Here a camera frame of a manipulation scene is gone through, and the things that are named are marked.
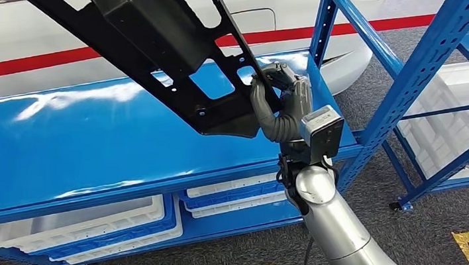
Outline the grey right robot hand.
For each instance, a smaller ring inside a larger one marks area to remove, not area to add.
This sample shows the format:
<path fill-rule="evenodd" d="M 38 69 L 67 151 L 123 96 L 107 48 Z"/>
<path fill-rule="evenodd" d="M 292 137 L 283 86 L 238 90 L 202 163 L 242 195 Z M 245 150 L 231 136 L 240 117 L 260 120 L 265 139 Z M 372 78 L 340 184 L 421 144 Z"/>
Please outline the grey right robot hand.
<path fill-rule="evenodd" d="M 288 64 L 271 63 L 262 68 L 270 79 L 269 86 L 263 85 L 260 76 L 253 73 L 250 100 L 264 136 L 276 143 L 300 140 L 299 123 L 302 117 L 312 112 L 311 84 L 307 76 L 295 73 Z M 281 91 L 282 109 L 274 115 L 265 99 L 273 87 Z"/>

